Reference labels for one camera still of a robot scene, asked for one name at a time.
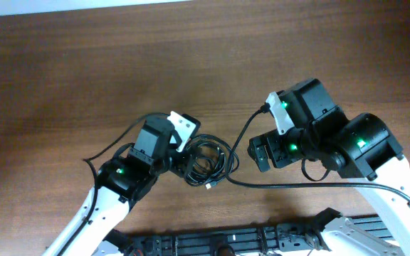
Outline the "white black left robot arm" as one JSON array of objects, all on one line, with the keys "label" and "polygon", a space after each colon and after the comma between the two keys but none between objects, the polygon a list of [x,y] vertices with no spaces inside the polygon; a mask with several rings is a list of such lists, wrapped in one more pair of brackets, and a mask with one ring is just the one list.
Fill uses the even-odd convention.
[{"label": "white black left robot arm", "polygon": [[167,171],[180,176],[194,163],[186,144],[200,121],[176,112],[150,113],[135,121],[141,130],[133,143],[122,145],[99,169],[80,210],[47,247],[45,255],[138,255],[115,226]]}]

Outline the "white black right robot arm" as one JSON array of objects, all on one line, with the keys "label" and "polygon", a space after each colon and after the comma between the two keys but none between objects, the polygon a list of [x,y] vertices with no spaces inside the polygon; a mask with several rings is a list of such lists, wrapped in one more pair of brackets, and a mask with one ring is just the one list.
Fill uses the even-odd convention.
[{"label": "white black right robot arm", "polygon": [[362,194],[410,255],[410,164],[380,118],[348,119],[316,78],[270,93],[261,109],[276,125],[249,141],[248,154],[261,172],[320,161]]}]

